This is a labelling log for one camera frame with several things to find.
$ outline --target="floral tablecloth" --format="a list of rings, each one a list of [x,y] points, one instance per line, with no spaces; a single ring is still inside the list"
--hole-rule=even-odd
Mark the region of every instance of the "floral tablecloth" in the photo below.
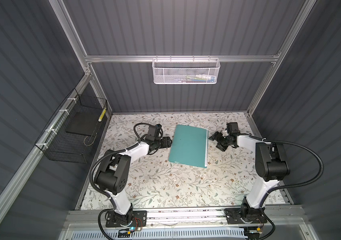
[[[113,115],[100,156],[108,149],[123,149],[133,145],[137,137],[133,126],[139,122],[160,123],[164,136],[173,138],[177,124],[201,127],[211,136],[226,128],[227,122],[238,122],[240,131],[250,133],[244,113],[128,114]],[[148,126],[137,127],[140,135]],[[200,168],[168,161],[170,148],[159,149],[132,162],[125,187],[134,208],[203,207],[240,205],[254,184],[254,158],[244,148],[229,147],[225,152],[208,141],[208,167]],[[274,191],[267,204],[284,204],[280,191]],[[110,201],[90,185],[81,209],[110,208]]]

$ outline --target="black wire basket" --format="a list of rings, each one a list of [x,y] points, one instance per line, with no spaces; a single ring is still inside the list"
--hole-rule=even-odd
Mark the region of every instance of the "black wire basket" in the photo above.
[[[107,121],[107,101],[78,94],[72,99],[66,110],[61,111],[58,121],[49,129],[49,123],[41,132],[48,131],[44,142],[35,142],[44,155],[53,161],[87,163],[91,162],[96,154],[101,140],[103,127]],[[86,135],[69,130],[79,115],[87,121],[88,132]]]

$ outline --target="teal folder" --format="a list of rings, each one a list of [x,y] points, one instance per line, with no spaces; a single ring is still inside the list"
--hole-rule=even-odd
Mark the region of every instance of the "teal folder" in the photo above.
[[[208,130],[177,125],[170,148],[169,161],[206,168]]]

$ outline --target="gray wall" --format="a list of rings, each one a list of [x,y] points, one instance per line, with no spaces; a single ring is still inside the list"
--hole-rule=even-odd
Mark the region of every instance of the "gray wall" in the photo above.
[[[153,83],[150,63],[93,63],[114,113],[246,110],[270,63],[221,63],[216,84]]]
[[[303,0],[65,0],[88,55],[272,55]],[[214,85],[155,85],[149,63],[94,63],[113,112],[246,110],[269,63]]]
[[[253,117],[263,137],[321,156],[322,178],[289,192],[322,239],[341,239],[341,1],[317,1]],[[313,157],[293,147],[287,154],[286,184],[316,174]]]
[[[0,194],[82,76],[48,1],[0,1]],[[86,172],[42,159],[1,223],[0,239],[56,236]]]

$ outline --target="yellow marker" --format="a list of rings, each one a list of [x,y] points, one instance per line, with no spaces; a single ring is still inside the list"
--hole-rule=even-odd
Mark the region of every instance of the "yellow marker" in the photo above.
[[[99,122],[101,122],[103,120],[105,113],[106,113],[106,108],[104,108],[103,112],[101,113],[101,115],[99,117]]]

